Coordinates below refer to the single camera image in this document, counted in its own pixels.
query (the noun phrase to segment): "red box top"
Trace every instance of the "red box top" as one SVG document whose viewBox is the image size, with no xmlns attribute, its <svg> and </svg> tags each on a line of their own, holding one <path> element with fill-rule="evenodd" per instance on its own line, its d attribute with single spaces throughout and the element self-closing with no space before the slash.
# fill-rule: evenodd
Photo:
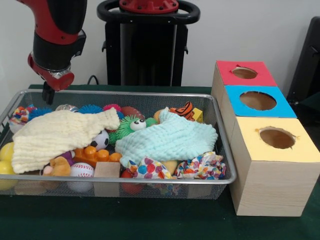
<svg viewBox="0 0 320 240">
<path fill-rule="evenodd" d="M 224 85 L 277 86 L 263 61 L 216 61 Z"/>
</svg>

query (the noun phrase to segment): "light blue cloth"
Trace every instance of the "light blue cloth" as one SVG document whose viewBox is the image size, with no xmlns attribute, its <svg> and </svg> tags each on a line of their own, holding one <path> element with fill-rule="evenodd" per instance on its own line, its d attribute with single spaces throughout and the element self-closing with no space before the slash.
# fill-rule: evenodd
<svg viewBox="0 0 320 240">
<path fill-rule="evenodd" d="M 135 131 L 115 143 L 124 167 L 129 160 L 139 165 L 145 156 L 159 162 L 183 161 L 214 149 L 218 134 L 211 125 L 189 121 L 166 110 L 159 119 L 161 124 Z"/>
</svg>

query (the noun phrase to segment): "red robot arm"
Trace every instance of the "red robot arm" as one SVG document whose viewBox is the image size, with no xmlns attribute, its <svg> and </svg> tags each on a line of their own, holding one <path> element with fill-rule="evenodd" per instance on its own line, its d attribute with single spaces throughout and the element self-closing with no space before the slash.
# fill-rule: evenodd
<svg viewBox="0 0 320 240">
<path fill-rule="evenodd" d="M 46 82 L 43 99 L 52 104 L 55 91 L 74 80 L 71 59 L 82 54 L 86 34 L 82 30 L 87 0 L 17 0 L 28 6 L 35 19 L 30 67 Z"/>
</svg>

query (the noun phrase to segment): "wire mesh basket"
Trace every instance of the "wire mesh basket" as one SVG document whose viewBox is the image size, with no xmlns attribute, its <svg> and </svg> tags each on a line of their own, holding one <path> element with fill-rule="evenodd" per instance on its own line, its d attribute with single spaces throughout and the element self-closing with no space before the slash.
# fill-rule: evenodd
<svg viewBox="0 0 320 240">
<path fill-rule="evenodd" d="M 94 104 L 103 107 L 107 104 L 132 106 L 146 117 L 152 117 L 160 109 L 171 106 L 184 106 L 192 102 L 195 108 L 203 111 L 203 121 L 211 124 L 219 137 L 213 151 L 223 156 L 226 173 L 223 179 L 137 179 L 137 178 L 82 178 L 40 176 L 39 172 L 19 175 L 0 175 L 0 195 L 37 196 L 79 196 L 79 197 L 135 197 L 135 198 L 173 198 L 173 199 L 217 199 L 227 184 L 236 179 L 236 170 L 225 128 L 217 101 L 206 94 L 178 93 L 138 93 L 65 90 L 55 94 L 53 110 L 62 104 L 82 107 Z M 18 92 L 0 116 L 0 147 L 12 142 L 9 119 L 19 107 L 47 107 L 42 100 L 42 91 L 28 89 Z"/>
</svg>

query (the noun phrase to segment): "googly eye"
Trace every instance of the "googly eye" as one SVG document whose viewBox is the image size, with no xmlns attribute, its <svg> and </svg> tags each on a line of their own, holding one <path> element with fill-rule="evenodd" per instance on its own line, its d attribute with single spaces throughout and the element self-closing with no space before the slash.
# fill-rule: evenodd
<svg viewBox="0 0 320 240">
<path fill-rule="evenodd" d="M 138 131 L 138 130 L 141 130 L 141 129 L 145 129 L 147 127 L 147 123 L 145 120 L 143 119 L 140 119 L 138 121 L 133 121 L 131 124 L 130 124 L 130 128 L 133 130 L 133 131 Z"/>
</svg>

